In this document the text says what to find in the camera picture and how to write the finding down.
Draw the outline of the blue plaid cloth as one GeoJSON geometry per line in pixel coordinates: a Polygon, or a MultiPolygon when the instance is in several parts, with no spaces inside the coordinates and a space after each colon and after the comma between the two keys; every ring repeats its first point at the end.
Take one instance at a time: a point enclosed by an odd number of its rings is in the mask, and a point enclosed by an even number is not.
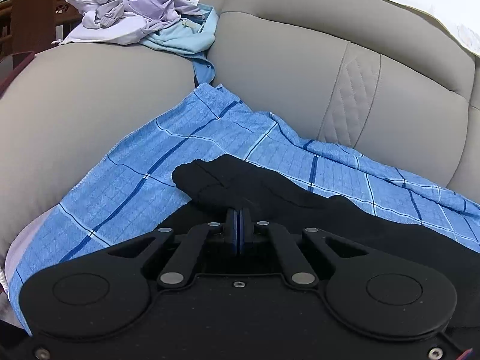
{"type": "Polygon", "coordinates": [[[22,317],[19,295],[30,276],[159,227],[190,201],[173,182],[175,168],[222,155],[277,172],[321,197],[345,197],[373,216],[424,226],[479,255],[478,203],[351,148],[303,139],[227,88],[201,85],[129,133],[17,236],[5,269],[14,315],[22,317]]]}

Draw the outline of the brown wooden shelf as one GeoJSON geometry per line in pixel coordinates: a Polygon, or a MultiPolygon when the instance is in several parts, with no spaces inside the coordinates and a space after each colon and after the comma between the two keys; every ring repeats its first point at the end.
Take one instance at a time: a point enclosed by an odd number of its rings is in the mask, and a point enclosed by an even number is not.
{"type": "Polygon", "coordinates": [[[55,46],[56,29],[69,34],[80,13],[66,0],[1,2],[1,92],[36,56],[55,46]]]}

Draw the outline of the lavender white crumpled clothes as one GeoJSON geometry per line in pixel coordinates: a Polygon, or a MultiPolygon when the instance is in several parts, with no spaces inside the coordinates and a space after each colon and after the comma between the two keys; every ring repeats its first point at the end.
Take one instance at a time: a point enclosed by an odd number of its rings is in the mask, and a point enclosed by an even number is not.
{"type": "Polygon", "coordinates": [[[66,0],[82,15],[62,43],[114,43],[122,46],[168,28],[184,16],[203,17],[192,0],[66,0]]]}

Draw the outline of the beige leather sofa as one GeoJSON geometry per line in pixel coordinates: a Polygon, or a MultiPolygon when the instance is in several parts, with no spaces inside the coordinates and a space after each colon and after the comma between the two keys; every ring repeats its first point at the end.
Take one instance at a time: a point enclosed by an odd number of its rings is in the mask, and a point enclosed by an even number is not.
{"type": "MultiPolygon", "coordinates": [[[[479,199],[479,58],[386,0],[201,0],[220,13],[216,82],[298,135],[479,199]]],[[[191,63],[145,46],[36,55],[1,97],[1,251],[124,136],[194,87],[191,63]]]]}

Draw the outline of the black pants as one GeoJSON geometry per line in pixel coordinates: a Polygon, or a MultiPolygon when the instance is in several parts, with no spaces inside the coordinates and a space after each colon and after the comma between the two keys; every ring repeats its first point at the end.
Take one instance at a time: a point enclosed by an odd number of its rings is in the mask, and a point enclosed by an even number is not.
{"type": "Polygon", "coordinates": [[[194,225],[222,222],[228,210],[242,208],[255,221],[274,222],[294,234],[320,228],[443,273],[458,295],[451,326],[479,326],[479,254],[447,236],[373,216],[345,197],[321,197],[277,172],[228,154],[177,166],[172,180],[190,201],[161,221],[163,228],[185,234],[194,225]]]}

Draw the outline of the light blue garment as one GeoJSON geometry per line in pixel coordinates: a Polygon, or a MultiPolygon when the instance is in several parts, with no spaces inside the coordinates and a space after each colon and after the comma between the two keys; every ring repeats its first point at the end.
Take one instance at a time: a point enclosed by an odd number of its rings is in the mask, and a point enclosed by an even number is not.
{"type": "Polygon", "coordinates": [[[144,37],[140,44],[156,51],[179,55],[193,65],[194,82],[210,84],[215,76],[214,64],[207,54],[214,41],[219,20],[212,6],[199,3],[201,16],[182,16],[176,24],[144,37]]]}

